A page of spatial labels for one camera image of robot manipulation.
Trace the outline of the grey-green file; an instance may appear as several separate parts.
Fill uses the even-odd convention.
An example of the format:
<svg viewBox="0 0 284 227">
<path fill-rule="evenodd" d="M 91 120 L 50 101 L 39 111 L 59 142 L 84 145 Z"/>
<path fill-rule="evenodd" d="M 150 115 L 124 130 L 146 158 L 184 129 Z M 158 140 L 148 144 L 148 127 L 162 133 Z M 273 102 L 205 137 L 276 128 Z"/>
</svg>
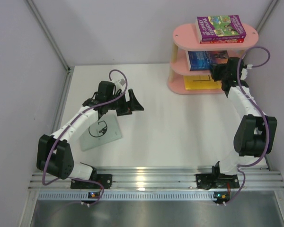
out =
<svg viewBox="0 0 284 227">
<path fill-rule="evenodd" d="M 115 115 L 105 115 L 90 125 L 80 136 L 80 148 L 87 151 L 122 138 L 120 126 Z"/>
</svg>

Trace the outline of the blue Jane Eyre book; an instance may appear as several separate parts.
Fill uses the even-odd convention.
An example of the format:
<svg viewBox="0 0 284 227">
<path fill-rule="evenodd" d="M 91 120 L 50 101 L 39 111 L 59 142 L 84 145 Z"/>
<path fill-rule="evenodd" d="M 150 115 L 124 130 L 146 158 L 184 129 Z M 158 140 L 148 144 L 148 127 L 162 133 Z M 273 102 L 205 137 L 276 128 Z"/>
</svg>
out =
<svg viewBox="0 0 284 227">
<path fill-rule="evenodd" d="M 229 55 L 225 51 L 186 51 L 188 69 L 210 70 L 212 65 L 225 64 L 228 61 Z"/>
</svg>

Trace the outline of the red 13-Storey Treehouse book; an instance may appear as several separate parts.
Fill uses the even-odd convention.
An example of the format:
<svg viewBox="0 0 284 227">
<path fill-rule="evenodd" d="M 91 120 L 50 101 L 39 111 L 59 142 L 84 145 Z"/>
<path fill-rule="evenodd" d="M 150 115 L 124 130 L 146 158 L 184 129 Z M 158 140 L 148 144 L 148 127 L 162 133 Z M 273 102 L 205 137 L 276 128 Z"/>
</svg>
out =
<svg viewBox="0 0 284 227">
<path fill-rule="evenodd" d="M 207 38 L 199 39 L 200 44 L 232 44 L 232 43 L 243 43 L 244 38 L 235 38 L 235 39 L 218 39 L 218 38 Z"/>
</svg>

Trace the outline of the yellow hangman book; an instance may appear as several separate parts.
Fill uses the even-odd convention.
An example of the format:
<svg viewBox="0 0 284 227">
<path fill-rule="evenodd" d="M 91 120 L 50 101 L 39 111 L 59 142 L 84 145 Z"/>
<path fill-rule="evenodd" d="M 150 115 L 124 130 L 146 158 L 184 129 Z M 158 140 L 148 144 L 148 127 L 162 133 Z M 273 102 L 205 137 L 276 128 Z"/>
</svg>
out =
<svg viewBox="0 0 284 227">
<path fill-rule="evenodd" d="M 214 81 L 211 75 L 183 76 L 186 90 L 210 90 L 221 89 L 221 83 Z"/>
</svg>

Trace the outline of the purple 117-Storey Treehouse book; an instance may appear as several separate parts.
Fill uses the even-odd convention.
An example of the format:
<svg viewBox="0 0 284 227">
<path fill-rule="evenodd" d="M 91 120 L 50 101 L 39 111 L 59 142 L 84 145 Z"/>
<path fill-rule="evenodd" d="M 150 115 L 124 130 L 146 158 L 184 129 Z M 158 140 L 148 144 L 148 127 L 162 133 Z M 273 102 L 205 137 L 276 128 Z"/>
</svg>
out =
<svg viewBox="0 0 284 227">
<path fill-rule="evenodd" d="M 244 39 L 247 35 L 238 15 L 197 17 L 195 26 L 200 42 Z"/>
</svg>

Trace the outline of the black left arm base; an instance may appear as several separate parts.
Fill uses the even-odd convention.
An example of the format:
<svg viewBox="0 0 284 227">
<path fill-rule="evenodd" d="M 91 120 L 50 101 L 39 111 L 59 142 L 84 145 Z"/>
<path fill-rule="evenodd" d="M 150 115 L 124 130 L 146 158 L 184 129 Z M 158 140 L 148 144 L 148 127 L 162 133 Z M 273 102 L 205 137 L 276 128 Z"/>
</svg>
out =
<svg viewBox="0 0 284 227">
<path fill-rule="evenodd" d="M 89 181 L 95 181 L 101 184 L 104 189 L 110 189 L 112 186 L 111 174 L 99 174 L 97 170 L 93 170 Z M 100 185 L 86 181 L 72 180 L 71 189 L 101 189 Z"/>
</svg>

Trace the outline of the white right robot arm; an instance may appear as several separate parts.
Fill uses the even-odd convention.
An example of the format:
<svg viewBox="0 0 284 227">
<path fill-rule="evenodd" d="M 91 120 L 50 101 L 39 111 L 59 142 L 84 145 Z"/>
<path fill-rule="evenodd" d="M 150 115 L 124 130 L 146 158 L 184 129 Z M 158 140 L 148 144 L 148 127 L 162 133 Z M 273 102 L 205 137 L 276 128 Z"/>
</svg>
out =
<svg viewBox="0 0 284 227">
<path fill-rule="evenodd" d="M 215 165 L 219 171 L 211 176 L 213 185 L 219 188 L 228 183 L 229 175 L 236 175 L 239 166 L 249 167 L 252 157 L 258 158 L 259 163 L 273 147 L 277 119 L 267 116 L 251 95 L 245 81 L 251 68 L 238 57 L 212 64 L 210 68 L 212 79 L 221 82 L 222 90 L 241 117 L 233 140 L 234 151 Z"/>
</svg>

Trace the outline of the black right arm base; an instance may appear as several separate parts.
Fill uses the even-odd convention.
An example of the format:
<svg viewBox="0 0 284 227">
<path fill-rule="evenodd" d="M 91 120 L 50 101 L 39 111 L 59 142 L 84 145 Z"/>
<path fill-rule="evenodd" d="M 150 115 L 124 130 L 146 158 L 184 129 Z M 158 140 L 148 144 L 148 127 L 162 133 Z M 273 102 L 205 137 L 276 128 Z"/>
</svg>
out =
<svg viewBox="0 0 284 227">
<path fill-rule="evenodd" d="M 237 175 L 226 175 L 220 172 L 219 162 L 212 166 L 211 173 L 196 174 L 198 189 L 238 189 L 240 187 Z"/>
</svg>

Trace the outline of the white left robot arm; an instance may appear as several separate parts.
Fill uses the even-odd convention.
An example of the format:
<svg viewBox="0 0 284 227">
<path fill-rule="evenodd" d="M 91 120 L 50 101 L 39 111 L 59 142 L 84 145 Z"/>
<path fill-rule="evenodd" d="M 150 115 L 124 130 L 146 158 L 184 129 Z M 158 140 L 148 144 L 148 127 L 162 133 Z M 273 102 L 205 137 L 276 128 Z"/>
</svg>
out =
<svg viewBox="0 0 284 227">
<path fill-rule="evenodd" d="M 38 142 L 37 169 L 59 179 L 78 178 L 92 188 L 98 177 L 94 167 L 74 161 L 71 143 L 108 111 L 115 110 L 118 116 L 144 111 L 132 89 L 127 89 L 123 79 L 116 82 L 101 81 L 93 97 L 87 99 L 75 116 L 58 131 L 43 135 Z"/>
</svg>

